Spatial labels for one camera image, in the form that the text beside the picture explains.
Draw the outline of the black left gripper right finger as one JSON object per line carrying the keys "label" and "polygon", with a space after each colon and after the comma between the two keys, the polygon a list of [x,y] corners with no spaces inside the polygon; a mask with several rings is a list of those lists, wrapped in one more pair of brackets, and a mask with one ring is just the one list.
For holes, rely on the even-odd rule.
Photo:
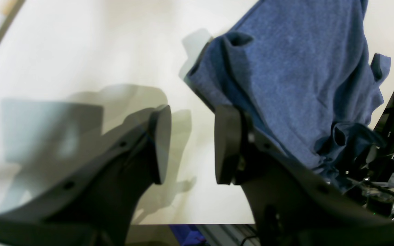
{"label": "black left gripper right finger", "polygon": [[262,246],[394,246],[394,220],[279,153],[232,105],[215,109],[215,176],[241,186]]}

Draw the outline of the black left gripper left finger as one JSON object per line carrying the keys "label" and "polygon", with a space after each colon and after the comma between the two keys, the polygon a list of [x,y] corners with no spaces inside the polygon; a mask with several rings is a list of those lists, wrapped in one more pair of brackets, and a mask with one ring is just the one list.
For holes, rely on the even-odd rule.
{"label": "black left gripper left finger", "polygon": [[11,246],[122,246],[137,204],[165,181],[171,108],[148,119],[105,153],[24,205],[0,214],[0,243]]}

